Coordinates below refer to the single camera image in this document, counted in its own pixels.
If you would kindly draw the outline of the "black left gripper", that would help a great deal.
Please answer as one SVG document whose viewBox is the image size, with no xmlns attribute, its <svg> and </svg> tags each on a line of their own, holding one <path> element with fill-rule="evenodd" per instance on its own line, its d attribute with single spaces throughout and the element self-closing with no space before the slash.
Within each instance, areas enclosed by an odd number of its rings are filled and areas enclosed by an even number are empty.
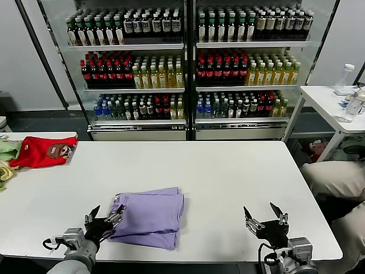
<svg viewBox="0 0 365 274">
<path fill-rule="evenodd" d="M 91 212 L 84 217 L 84 226 L 86 233 L 84 238 L 96 245 L 96 249 L 100 249 L 100 243 L 107 237 L 111 236 L 114 228 L 122 221 L 125 205 L 120 204 L 111 209 L 107 218 L 97 218 L 100 205 L 97 205 Z"/>
</svg>

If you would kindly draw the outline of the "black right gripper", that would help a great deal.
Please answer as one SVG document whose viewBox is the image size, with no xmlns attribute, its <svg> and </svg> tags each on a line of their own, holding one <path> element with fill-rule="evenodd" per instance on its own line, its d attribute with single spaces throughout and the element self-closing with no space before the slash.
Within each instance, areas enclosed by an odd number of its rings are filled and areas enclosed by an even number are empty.
<svg viewBox="0 0 365 274">
<path fill-rule="evenodd" d="M 253 218 L 249 210 L 243 206 L 246 227 L 258 239 L 267 240 L 271 247 L 274 247 L 275 249 L 286 248 L 289 241 L 287 237 L 289 232 L 289 215 L 288 213 L 283 213 L 282 210 L 272 202 L 270 202 L 270 206 L 277 218 L 262 223 Z"/>
</svg>

